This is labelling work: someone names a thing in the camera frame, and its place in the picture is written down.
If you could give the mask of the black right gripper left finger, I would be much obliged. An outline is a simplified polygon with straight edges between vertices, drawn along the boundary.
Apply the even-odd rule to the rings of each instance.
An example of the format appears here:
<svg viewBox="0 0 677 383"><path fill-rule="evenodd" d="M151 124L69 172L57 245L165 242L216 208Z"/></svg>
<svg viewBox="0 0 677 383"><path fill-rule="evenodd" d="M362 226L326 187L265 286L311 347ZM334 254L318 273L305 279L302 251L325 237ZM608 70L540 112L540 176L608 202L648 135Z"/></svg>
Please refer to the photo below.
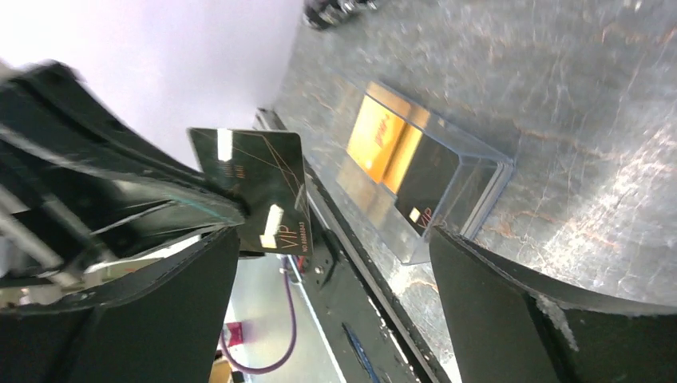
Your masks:
<svg viewBox="0 0 677 383"><path fill-rule="evenodd" d="M111 282L2 310L2 381L206 382L239 248L224 228Z"/></svg>

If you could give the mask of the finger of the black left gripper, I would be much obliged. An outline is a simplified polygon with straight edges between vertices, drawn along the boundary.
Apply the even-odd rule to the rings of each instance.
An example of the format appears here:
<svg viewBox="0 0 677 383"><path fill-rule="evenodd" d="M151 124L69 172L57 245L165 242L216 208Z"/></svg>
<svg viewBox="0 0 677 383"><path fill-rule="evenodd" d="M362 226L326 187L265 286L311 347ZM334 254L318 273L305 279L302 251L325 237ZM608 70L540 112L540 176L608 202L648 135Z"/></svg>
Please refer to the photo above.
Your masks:
<svg viewBox="0 0 677 383"><path fill-rule="evenodd" d="M127 128L70 67L1 67L2 280L78 281L245 219L240 197Z"/></svg>

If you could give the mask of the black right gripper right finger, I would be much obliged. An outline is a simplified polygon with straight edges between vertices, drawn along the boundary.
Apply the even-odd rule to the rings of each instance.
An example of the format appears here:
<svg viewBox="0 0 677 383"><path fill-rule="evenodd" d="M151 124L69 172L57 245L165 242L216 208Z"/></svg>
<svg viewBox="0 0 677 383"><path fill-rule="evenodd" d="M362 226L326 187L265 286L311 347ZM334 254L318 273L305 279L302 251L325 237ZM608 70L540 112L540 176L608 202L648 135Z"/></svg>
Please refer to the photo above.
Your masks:
<svg viewBox="0 0 677 383"><path fill-rule="evenodd" d="M673 382L676 309L562 282L435 228L430 261L464 382Z"/></svg>

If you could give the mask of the black VIP card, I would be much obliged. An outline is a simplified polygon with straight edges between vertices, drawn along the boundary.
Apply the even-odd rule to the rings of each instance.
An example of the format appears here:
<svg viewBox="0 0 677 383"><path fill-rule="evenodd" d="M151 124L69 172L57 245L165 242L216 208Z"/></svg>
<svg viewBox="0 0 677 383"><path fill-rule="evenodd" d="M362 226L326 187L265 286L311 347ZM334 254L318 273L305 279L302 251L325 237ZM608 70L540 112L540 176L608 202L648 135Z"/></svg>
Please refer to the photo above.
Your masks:
<svg viewBox="0 0 677 383"><path fill-rule="evenodd" d="M247 214L236 230L246 255L313 253L305 161L299 134L225 128L188 130L207 179Z"/></svg>

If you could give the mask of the clear acrylic card box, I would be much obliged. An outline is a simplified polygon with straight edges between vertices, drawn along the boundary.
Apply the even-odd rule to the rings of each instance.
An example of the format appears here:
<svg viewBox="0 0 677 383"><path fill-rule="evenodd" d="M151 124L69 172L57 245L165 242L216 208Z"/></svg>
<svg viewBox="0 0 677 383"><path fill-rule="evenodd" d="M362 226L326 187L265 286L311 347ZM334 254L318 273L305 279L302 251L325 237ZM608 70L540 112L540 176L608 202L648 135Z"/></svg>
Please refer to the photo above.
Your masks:
<svg viewBox="0 0 677 383"><path fill-rule="evenodd" d="M396 194L390 192L375 183L346 152L371 82L356 83L338 74L328 77L324 89L306 94L310 112L307 123L317 129L317 135L334 141L363 176L362 181L350 179L343 164L338 183L368 216L385 248L402 264L426 263L435 228L466 239L477 235L509 182L514 162L422 105L431 112L430 119L401 188Z"/></svg>

